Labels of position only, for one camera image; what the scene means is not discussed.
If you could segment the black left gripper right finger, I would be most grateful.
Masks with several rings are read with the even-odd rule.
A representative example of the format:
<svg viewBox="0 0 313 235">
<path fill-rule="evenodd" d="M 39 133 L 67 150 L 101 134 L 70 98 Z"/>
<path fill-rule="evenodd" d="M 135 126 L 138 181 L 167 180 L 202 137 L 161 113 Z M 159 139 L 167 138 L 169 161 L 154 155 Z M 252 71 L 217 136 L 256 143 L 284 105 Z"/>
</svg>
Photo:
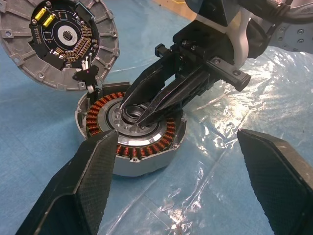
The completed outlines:
<svg viewBox="0 0 313 235">
<path fill-rule="evenodd" d="M 313 168 L 285 140 L 239 129 L 251 186 L 276 235 L 313 233 Z"/>
</svg>

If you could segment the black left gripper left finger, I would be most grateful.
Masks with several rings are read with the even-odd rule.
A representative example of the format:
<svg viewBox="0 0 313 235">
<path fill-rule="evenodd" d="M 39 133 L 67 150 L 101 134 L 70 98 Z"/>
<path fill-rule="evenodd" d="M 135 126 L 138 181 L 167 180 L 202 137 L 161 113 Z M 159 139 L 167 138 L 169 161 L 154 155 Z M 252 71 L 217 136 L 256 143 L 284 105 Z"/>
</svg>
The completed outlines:
<svg viewBox="0 0 313 235">
<path fill-rule="evenodd" d="M 110 192 L 118 131 L 83 141 L 51 178 L 18 235 L 95 235 Z"/>
</svg>

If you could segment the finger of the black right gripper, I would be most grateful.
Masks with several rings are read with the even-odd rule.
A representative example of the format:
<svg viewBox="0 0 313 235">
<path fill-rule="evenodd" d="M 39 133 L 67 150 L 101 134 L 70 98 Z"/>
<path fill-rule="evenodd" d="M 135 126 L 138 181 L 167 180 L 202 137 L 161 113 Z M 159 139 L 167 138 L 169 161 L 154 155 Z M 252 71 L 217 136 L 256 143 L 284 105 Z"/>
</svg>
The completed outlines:
<svg viewBox="0 0 313 235">
<path fill-rule="evenodd" d="M 133 82 L 121 103 L 121 109 L 151 103 L 165 87 L 165 81 L 179 71 L 180 59 L 162 58 L 145 69 Z"/>
<path fill-rule="evenodd" d="M 206 70 L 178 73 L 178 77 L 154 97 L 136 124 L 139 127 L 151 125 L 180 111 L 207 86 L 209 78 Z"/>
</svg>

